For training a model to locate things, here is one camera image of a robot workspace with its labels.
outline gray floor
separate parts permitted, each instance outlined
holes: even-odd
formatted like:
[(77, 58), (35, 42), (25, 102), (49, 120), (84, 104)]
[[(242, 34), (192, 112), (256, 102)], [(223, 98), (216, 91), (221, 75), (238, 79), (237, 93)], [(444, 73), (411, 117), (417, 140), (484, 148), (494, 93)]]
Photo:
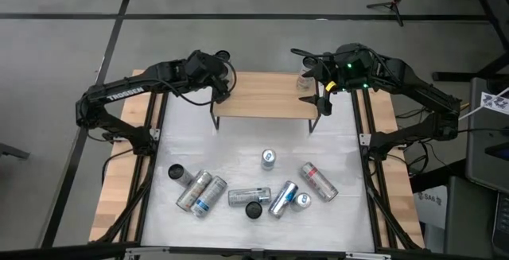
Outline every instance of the gray floor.
[[(121, 1), (0, 0), (0, 13), (117, 13)], [(386, 0), (131, 0), (127, 11), (377, 14), (365, 4), (382, 1)], [(506, 21), (507, 5), (489, 1)], [(401, 11), (481, 14), (482, 8), (477, 0), (403, 0)], [(0, 20), (0, 142), (32, 153), (28, 161), (0, 158), (0, 250), (38, 245), (76, 134), (74, 102), (95, 81), (113, 23)], [(399, 57), (427, 81), (433, 71), (475, 72), (502, 52), (487, 23), (407, 22), (400, 28), (393, 21), (125, 21), (107, 81), (128, 76), (135, 68), (184, 58), (193, 49), (229, 50), (239, 70), (295, 72), (300, 59), (290, 48), (323, 52), (348, 42)], [(466, 83), (436, 86), (468, 100)], [(396, 113), (419, 108), (402, 96), (393, 100)], [(116, 103), (110, 110), (118, 114), (121, 107)], [(465, 137), (435, 146), (437, 155), (445, 162), (461, 159)], [(110, 149), (87, 141), (56, 245), (86, 243), (100, 193), (100, 167)], [(421, 155), (419, 150), (410, 149), (407, 160)], [(429, 167), (438, 167), (431, 159)]]

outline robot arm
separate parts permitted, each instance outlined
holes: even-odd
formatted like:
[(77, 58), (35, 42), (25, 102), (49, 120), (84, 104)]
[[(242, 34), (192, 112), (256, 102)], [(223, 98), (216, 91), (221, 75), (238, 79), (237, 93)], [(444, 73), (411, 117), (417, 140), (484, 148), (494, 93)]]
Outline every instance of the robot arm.
[(175, 96), (181, 96), (209, 86), (212, 88), (211, 102), (222, 103), (233, 89), (228, 79), (231, 75), (224, 64), (229, 59), (226, 51), (211, 56), (196, 50), (187, 60), (161, 62), (148, 67), (141, 75), (91, 86), (76, 102), (76, 123), (87, 130), (105, 129), (109, 132), (105, 136), (126, 138), (133, 146), (134, 154), (149, 156), (155, 150), (150, 128), (134, 127), (109, 114), (104, 106), (144, 92), (172, 92)]
[(391, 94), (403, 94), (433, 111), (426, 119), (413, 126), (386, 134), (375, 132), (369, 140), (372, 157), (385, 160), (394, 146), (432, 138), (439, 141), (457, 136), (460, 100), (420, 80), (404, 61), (379, 55), (360, 44), (342, 45), (336, 53), (313, 55), (298, 49), (293, 53), (317, 59), (317, 66), (304, 77), (313, 77), (324, 85), (324, 94), (301, 98), (313, 103), (320, 113), (330, 115), (330, 94), (371, 87)]

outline white table surface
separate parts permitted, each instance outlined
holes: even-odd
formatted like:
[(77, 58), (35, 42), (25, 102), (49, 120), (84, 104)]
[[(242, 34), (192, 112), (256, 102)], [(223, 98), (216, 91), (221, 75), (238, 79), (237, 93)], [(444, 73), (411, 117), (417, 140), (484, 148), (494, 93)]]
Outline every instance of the white table surface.
[[(210, 100), (210, 91), (187, 95)], [(372, 252), (373, 238), (367, 210), (352, 99), (348, 93), (332, 97), (333, 113), (322, 116), (309, 134), (306, 120), (225, 118), (215, 130), (209, 107), (195, 107), (171, 96), (154, 171), (142, 236), (144, 246), (263, 248)], [(261, 153), (276, 151), (275, 168), (260, 167)], [(338, 189), (329, 203), (298, 175), (311, 161)], [(244, 207), (231, 208), (225, 192), (204, 219), (176, 204), (184, 189), (168, 177), (168, 167), (182, 164), (195, 174), (200, 169), (222, 177), (230, 189), (270, 187), (273, 198), (286, 180), (311, 195), (311, 207), (287, 209), (280, 219), (263, 206), (259, 219), (249, 219)]]

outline white cable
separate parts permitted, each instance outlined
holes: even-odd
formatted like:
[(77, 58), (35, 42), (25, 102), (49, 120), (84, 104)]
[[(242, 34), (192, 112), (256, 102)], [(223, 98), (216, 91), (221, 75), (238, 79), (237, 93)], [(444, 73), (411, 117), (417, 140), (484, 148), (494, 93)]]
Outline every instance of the white cable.
[(497, 96), (495, 96), (494, 98), (492, 98), (491, 100), (487, 101), (486, 103), (484, 103), (483, 105), (477, 107), (474, 111), (471, 111), (469, 112), (468, 114), (465, 114), (463, 116), (461, 116), (458, 121), (461, 121), (462, 119), (464, 118), (467, 118), (468, 116), (470, 116), (471, 114), (474, 114), (476, 113), (477, 111), (483, 109), (484, 107), (486, 107), (487, 105), (491, 104), (493, 101), (495, 101), (498, 97), (504, 95), (507, 91), (509, 91), (509, 87), (507, 87), (504, 91), (500, 92)]

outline tripod stand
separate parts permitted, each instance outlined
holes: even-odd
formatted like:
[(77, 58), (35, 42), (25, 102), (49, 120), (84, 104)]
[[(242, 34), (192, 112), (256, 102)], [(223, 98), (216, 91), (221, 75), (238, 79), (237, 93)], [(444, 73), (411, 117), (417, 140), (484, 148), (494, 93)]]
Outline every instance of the tripod stand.
[(399, 23), (399, 26), (403, 26), (403, 20), (401, 19), (401, 15), (399, 14), (398, 4), (401, 0), (392, 0), (391, 2), (380, 2), (375, 4), (367, 5), (366, 7), (368, 9), (373, 9), (379, 6), (386, 7), (391, 12), (393, 12), (396, 15), (396, 20)]

